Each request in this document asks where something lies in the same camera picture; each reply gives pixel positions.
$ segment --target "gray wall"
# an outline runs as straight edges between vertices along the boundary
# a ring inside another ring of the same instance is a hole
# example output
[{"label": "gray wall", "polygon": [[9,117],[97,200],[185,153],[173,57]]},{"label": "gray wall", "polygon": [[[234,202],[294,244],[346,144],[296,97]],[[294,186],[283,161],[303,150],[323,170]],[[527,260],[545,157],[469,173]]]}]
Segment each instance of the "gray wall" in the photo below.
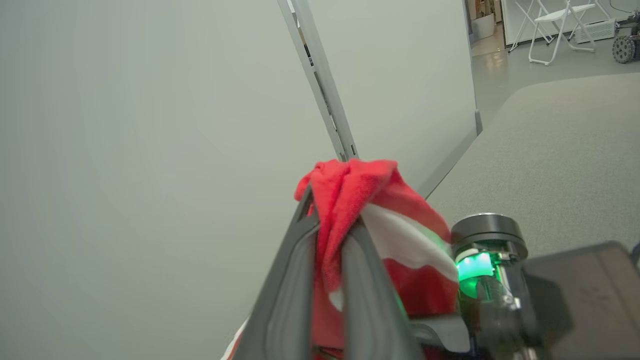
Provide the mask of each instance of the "gray wall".
[{"label": "gray wall", "polygon": [[275,0],[0,3],[0,359],[216,359],[333,157]]}]

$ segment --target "chair leg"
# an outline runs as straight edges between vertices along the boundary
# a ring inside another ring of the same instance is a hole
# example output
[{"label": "chair leg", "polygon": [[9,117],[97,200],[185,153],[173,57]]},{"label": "chair leg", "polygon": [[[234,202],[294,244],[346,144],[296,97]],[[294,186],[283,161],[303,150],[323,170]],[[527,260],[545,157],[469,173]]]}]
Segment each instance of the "chair leg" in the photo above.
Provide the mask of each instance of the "chair leg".
[{"label": "chair leg", "polygon": [[542,61],[536,60],[531,57],[531,52],[533,51],[533,44],[536,42],[536,34],[538,33],[538,23],[536,23],[536,27],[533,29],[533,38],[531,38],[531,46],[529,46],[529,62],[530,63],[544,63]]},{"label": "chair leg", "polygon": [[[564,16],[563,16],[563,18],[562,18],[562,25],[560,25],[560,28],[561,28],[561,29],[564,29],[564,24],[565,24],[565,22],[566,22],[566,17],[567,17],[567,15],[569,15],[569,14],[568,14],[568,12],[564,13]],[[567,44],[570,44],[570,43],[569,43],[569,40],[564,36],[564,34],[562,35],[562,38],[564,38],[564,39],[566,40],[566,43],[567,43]],[[554,59],[556,58],[556,55],[558,54],[558,47],[559,47],[559,45],[560,45],[560,39],[561,39],[561,37],[559,37],[559,38],[558,38],[558,42],[556,43],[556,47],[554,48],[554,54],[551,56],[551,60],[549,60],[549,62],[545,64],[546,66],[549,66],[549,64],[550,64],[552,61],[554,61]]]},{"label": "chair leg", "polygon": [[595,53],[596,52],[596,43],[593,41],[593,38],[591,37],[591,34],[589,34],[589,32],[587,31],[587,28],[585,28],[584,23],[582,23],[582,20],[580,20],[578,18],[578,15],[576,15],[575,11],[573,10],[572,7],[569,7],[569,9],[571,10],[571,15],[573,16],[573,18],[578,22],[578,25],[580,26],[580,29],[582,29],[582,32],[587,35],[587,38],[589,39],[589,42],[591,42],[591,46],[593,46],[593,48],[588,48],[588,47],[575,47],[572,46],[571,44],[569,44],[571,46],[571,48],[573,50],[580,50],[580,51],[589,51],[591,53]]},{"label": "chair leg", "polygon": [[[564,23],[566,22],[566,16],[569,13],[569,5],[567,4],[566,9],[564,9],[564,16],[562,18],[562,25],[560,26],[560,29],[564,28]],[[536,34],[537,34],[537,30],[538,30],[538,24],[536,23],[536,28],[534,29],[534,33],[533,33],[533,39],[535,40],[536,38]],[[562,31],[559,32],[558,37],[557,37],[557,42],[556,42],[556,46],[554,47],[554,53],[551,56],[551,60],[549,61],[543,61],[543,60],[537,60],[531,57],[531,51],[533,50],[533,40],[531,41],[531,47],[529,48],[529,62],[530,63],[540,63],[540,64],[545,64],[545,66],[549,66],[549,64],[551,64],[552,61],[554,61],[554,59],[556,58],[556,55],[558,53],[558,47],[560,47],[560,40],[564,38],[566,40],[566,37],[562,34]]]}]

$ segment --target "red and white cloth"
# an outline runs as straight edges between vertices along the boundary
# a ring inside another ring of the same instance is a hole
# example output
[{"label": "red and white cloth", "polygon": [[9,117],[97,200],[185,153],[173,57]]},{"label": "red and white cloth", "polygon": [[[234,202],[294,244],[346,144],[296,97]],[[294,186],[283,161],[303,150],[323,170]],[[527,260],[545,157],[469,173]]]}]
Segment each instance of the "red and white cloth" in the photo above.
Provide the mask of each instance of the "red and white cloth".
[{"label": "red and white cloth", "polygon": [[[315,346],[344,348],[340,245],[358,217],[367,226],[409,317],[454,311],[458,272],[450,255],[449,228],[403,181],[395,161],[320,162],[298,184],[296,200],[309,183],[320,219],[312,324]],[[244,324],[221,360],[231,359],[243,328]]]}]

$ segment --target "black wheel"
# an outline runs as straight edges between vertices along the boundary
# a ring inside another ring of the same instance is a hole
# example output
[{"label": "black wheel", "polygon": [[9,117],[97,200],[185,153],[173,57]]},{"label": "black wheel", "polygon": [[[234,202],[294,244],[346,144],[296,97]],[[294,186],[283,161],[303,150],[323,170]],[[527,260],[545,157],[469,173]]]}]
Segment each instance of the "black wheel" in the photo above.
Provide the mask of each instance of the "black wheel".
[{"label": "black wheel", "polygon": [[617,37],[611,52],[617,62],[628,63],[636,55],[636,42],[629,37]]}]

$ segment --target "white wall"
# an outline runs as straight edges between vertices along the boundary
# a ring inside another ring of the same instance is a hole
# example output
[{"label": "white wall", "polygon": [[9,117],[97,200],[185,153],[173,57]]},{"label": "white wall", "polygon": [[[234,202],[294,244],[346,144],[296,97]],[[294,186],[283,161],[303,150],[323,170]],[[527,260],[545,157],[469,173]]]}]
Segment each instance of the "white wall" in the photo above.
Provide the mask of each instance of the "white wall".
[{"label": "white wall", "polygon": [[[524,13],[518,8],[514,1],[515,0],[502,0],[502,12],[504,16],[503,23],[507,45],[513,44],[513,42],[516,40],[516,37],[518,36],[518,30],[520,30],[522,21],[525,19]],[[589,0],[572,0],[571,4],[572,6],[584,5],[588,3],[588,1]],[[518,0],[518,2],[525,10],[529,8],[529,4],[531,3],[530,0]],[[564,2],[563,0],[542,0],[542,3],[545,5],[545,8],[547,8],[549,12],[562,10],[566,7],[566,2]],[[628,13],[611,8],[607,0],[601,0],[600,4],[605,10],[607,10],[607,12],[609,12],[609,15],[611,15],[611,17],[614,17],[618,20],[625,20],[630,15]],[[618,9],[630,12],[632,12],[636,8],[640,8],[640,0],[612,0],[612,4]],[[534,4],[533,10],[531,18],[535,19],[538,16],[537,4]],[[600,11],[600,9],[596,7],[594,9],[587,10],[584,14],[584,17],[582,18],[582,21],[585,24],[588,24],[590,22],[596,22],[604,19],[606,19],[605,15],[602,13],[602,11]],[[544,25],[551,35],[557,34],[557,30],[553,26],[553,24],[547,23]],[[573,20],[572,17],[569,17],[567,18],[566,24],[564,25],[564,31],[571,31],[574,26],[575,20]],[[534,26],[530,22],[527,22],[520,41],[531,40],[533,29]]]},{"label": "white wall", "polygon": [[311,0],[310,9],[360,157],[397,160],[427,195],[476,137],[463,3]]},{"label": "white wall", "polygon": [[335,157],[273,1],[7,1],[0,358],[217,359]]}]

